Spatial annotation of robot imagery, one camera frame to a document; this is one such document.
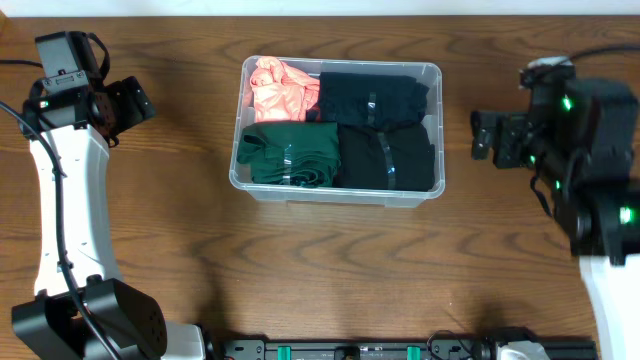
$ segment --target black folded shirt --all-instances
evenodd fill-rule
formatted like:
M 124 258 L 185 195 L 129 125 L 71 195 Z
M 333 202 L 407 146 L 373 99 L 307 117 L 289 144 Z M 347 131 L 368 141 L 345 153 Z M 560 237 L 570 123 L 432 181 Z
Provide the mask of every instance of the black folded shirt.
M 339 125 L 338 139 L 342 166 L 337 186 L 406 191 L 433 188 L 435 147 L 421 124 L 388 132 Z
M 410 76 L 323 72 L 319 113 L 308 112 L 307 120 L 392 130 L 422 121 L 428 91 Z

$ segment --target storage box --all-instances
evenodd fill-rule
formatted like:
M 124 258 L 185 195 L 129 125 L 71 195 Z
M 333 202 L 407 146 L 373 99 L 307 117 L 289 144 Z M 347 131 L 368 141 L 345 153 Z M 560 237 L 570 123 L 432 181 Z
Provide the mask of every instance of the storage box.
M 444 192 L 444 139 L 442 133 L 442 73 L 434 64 L 415 62 L 373 62 L 354 60 L 318 60 L 279 58 L 313 77 L 321 72 L 342 72 L 372 75 L 406 75 L 429 87 L 427 110 L 422 125 L 436 148 L 435 184 L 430 191 L 392 191 L 343 188 L 302 188 L 286 185 L 254 184 L 249 165 L 238 164 L 236 155 L 242 129 L 255 122 L 253 92 L 249 79 L 260 56 L 251 56 L 242 65 L 240 99 L 233 138 L 229 179 L 240 190 L 248 191 L 258 201 L 320 201 L 352 204 L 377 204 L 389 207 L 416 207 L 425 200 L 435 199 Z

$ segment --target white background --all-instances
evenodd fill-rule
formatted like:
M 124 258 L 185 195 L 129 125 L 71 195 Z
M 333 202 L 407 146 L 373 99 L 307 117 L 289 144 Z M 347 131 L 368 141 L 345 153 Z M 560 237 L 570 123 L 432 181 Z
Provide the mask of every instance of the white background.
M 7 16 L 640 14 L 640 0 L 0 0 Z

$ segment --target wooden table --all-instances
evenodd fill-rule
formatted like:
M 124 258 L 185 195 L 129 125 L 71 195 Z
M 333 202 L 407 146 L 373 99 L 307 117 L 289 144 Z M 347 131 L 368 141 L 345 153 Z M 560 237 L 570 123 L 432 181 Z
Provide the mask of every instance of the wooden table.
M 38 60 L 33 38 L 95 32 L 108 80 L 135 75 L 158 116 L 112 151 L 113 246 L 126 281 L 167 319 L 219 336 L 425 338 L 503 325 L 597 337 L 567 238 L 529 190 L 527 170 L 472 161 L 469 113 L 522 110 L 528 61 L 638 39 L 633 17 L 10 19 L 0 58 Z M 446 191 L 419 208 L 258 203 L 229 160 L 242 62 L 253 54 L 428 61 L 444 74 Z M 640 87 L 638 55 L 580 63 L 582 75 Z M 19 108 L 39 69 L 0 67 Z M 31 301 L 40 251 L 35 166 L 0 115 L 0 353 L 33 355 L 10 309 Z

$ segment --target folded clothing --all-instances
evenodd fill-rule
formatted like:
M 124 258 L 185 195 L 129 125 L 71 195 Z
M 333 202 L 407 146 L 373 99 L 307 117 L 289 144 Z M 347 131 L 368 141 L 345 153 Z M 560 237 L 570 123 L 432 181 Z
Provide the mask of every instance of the folded clothing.
M 331 186 L 340 166 L 335 123 L 263 122 L 242 130 L 237 160 L 257 184 Z
M 336 185 L 355 189 L 429 191 L 435 147 L 421 124 L 378 132 L 338 126 L 342 166 Z
M 250 79 L 256 122 L 304 121 L 318 101 L 318 79 L 271 56 L 261 57 L 256 65 Z
M 319 114 L 308 121 L 391 130 L 422 121 L 429 88 L 410 76 L 323 72 Z

